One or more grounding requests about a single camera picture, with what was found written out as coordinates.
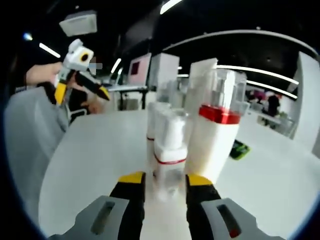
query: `red band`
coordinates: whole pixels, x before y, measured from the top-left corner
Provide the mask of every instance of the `red band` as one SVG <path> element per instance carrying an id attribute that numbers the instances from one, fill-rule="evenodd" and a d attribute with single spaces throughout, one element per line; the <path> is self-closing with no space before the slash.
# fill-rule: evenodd
<path id="1" fill-rule="evenodd" d="M 177 160 L 177 161 L 160 161 L 159 158 L 157 158 L 155 153 L 153 153 L 153 155 L 154 155 L 156 161 L 161 165 L 174 165 L 174 164 L 183 163 L 186 160 L 186 158 L 185 158 L 185 159 L 181 159 L 181 160 Z"/>
<path id="2" fill-rule="evenodd" d="M 238 124 L 241 119 L 236 112 L 206 104 L 199 108 L 199 115 L 217 124 Z"/>

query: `green object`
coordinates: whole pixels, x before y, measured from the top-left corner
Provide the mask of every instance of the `green object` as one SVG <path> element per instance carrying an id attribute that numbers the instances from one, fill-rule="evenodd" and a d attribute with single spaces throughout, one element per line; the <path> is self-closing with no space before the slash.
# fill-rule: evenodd
<path id="1" fill-rule="evenodd" d="M 280 112 L 279 116 L 280 116 L 280 118 L 284 118 L 284 119 L 288 118 L 288 114 L 284 111 Z"/>
<path id="2" fill-rule="evenodd" d="M 231 152 L 229 156 L 233 158 L 234 160 L 240 160 L 242 159 L 248 152 L 250 151 L 250 147 L 245 145 L 244 143 L 235 140 L 233 143 L 233 147 L 231 149 Z"/>

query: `person in black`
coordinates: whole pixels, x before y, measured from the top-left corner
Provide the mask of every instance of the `person in black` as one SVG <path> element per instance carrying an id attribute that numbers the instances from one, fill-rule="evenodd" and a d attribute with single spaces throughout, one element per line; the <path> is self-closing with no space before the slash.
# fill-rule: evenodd
<path id="1" fill-rule="evenodd" d="M 272 95 L 268 98 L 268 111 L 267 114 L 274 117 L 278 113 L 278 107 L 280 106 L 279 98 L 276 95 Z"/>

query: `white cap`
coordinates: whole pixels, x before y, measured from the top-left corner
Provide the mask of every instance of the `white cap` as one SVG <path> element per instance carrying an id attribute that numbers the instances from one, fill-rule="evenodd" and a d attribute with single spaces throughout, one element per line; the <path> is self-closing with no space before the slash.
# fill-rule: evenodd
<path id="1" fill-rule="evenodd" d="M 155 138 L 156 118 L 157 112 L 161 112 L 171 108 L 171 104 L 168 102 L 150 102 L 147 107 L 148 122 L 146 135 L 148 138 Z"/>
<path id="2" fill-rule="evenodd" d="M 155 141 L 164 149 L 174 150 L 183 146 L 188 114 L 182 109 L 162 111 L 156 120 Z"/>

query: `projector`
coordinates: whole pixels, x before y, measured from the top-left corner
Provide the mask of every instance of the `projector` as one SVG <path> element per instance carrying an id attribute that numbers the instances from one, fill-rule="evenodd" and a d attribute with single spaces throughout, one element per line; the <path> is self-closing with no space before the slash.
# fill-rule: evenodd
<path id="1" fill-rule="evenodd" d="M 96 33 L 97 13 L 89 10 L 70 14 L 59 25 L 68 37 Z"/>

